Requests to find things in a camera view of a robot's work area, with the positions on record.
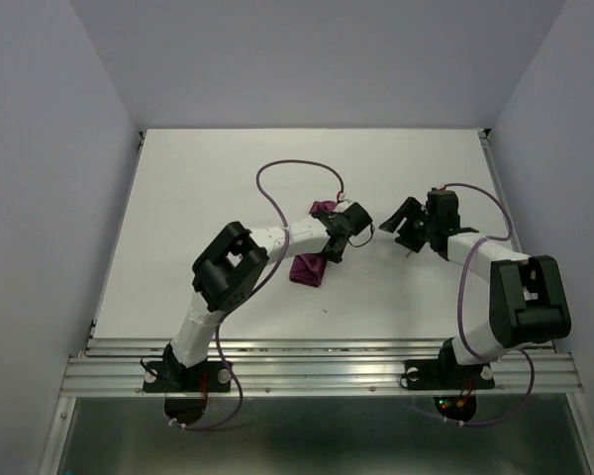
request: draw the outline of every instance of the black mounting plate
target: black mounting plate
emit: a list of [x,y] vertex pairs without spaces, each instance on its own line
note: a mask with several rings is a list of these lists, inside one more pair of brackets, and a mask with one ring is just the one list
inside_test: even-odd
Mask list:
[[401,377],[401,386],[410,391],[461,390],[471,379],[476,390],[495,387],[493,378],[484,379],[480,374],[484,367],[490,368],[488,363],[460,366],[457,374],[451,373],[448,378],[445,378],[437,359],[408,359],[404,363],[406,373]]
[[222,361],[203,361],[191,368],[186,368],[182,377],[175,382],[167,379],[167,367],[164,361],[148,361],[146,366],[150,371],[161,375],[150,383],[144,380],[143,390],[146,393],[200,393],[205,373],[207,374],[207,392],[228,393],[231,391],[231,379],[226,383],[221,383],[218,380],[218,373],[225,369]]

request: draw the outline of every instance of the white table surface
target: white table surface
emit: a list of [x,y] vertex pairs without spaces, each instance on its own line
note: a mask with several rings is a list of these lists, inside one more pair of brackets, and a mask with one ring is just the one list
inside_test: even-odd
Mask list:
[[[493,190],[477,131],[426,130],[150,130],[141,153],[95,338],[170,338],[191,294],[191,265],[230,221],[246,227],[279,220],[254,185],[256,171],[280,158],[319,160],[344,177],[346,195],[378,226],[408,197],[421,202],[450,181]],[[315,200],[334,199],[326,170],[283,165],[267,170],[266,189],[289,221]],[[502,235],[495,205],[457,189],[462,225]],[[365,236],[356,238],[361,242]],[[405,258],[394,236],[376,232],[329,264],[323,285],[288,280],[286,261],[275,278],[224,323],[231,338],[431,338],[455,335],[460,267],[428,246]],[[466,324],[487,318],[488,285],[472,275]]]

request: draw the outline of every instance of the maroon fabric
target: maroon fabric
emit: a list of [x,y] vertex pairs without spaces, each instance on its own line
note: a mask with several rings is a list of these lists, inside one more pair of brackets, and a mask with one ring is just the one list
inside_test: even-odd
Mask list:
[[[316,201],[313,203],[310,212],[319,210],[333,211],[337,206],[334,201]],[[326,257],[321,254],[301,254],[293,259],[293,265],[290,267],[288,278],[298,284],[319,287],[324,279],[326,271]]]

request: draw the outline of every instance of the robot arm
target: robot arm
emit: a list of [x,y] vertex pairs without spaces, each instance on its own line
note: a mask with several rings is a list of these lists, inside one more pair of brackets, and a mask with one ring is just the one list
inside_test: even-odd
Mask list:
[[180,332],[165,348],[162,362],[148,364],[149,370],[163,376],[159,379],[171,384],[166,388],[145,385],[146,391],[194,389],[197,373],[206,372],[200,366],[207,363],[216,327],[251,296],[263,269],[282,257],[287,234],[283,258],[321,253],[338,263],[349,238],[360,234],[371,222],[358,203],[343,201],[332,212],[314,212],[287,229],[248,230],[240,222],[226,225],[192,266],[194,291]]
[[[455,193],[433,190],[427,196],[425,206],[408,198],[379,228],[394,233],[402,223],[396,242],[414,252],[428,242],[444,260],[463,265],[484,236],[460,226]],[[407,362],[419,371],[409,389],[457,389],[468,379],[479,379],[485,363],[513,348],[569,334],[569,311],[553,258],[531,257],[486,241],[473,254],[469,270],[490,285],[488,320],[465,330],[466,341],[484,360],[468,351],[459,336],[450,338],[437,360]],[[492,379],[476,384],[478,389],[493,386]]]

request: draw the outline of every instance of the glass panel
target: glass panel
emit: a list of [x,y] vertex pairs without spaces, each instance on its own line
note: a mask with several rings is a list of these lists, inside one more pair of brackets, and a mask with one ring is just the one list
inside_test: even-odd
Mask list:
[[[476,419],[519,400],[478,398]],[[212,412],[233,403],[213,402]],[[59,473],[589,473],[564,395],[533,396],[516,418],[486,428],[447,426],[411,404],[435,410],[426,397],[246,400],[228,427],[190,432],[167,425],[159,399],[83,399]]]

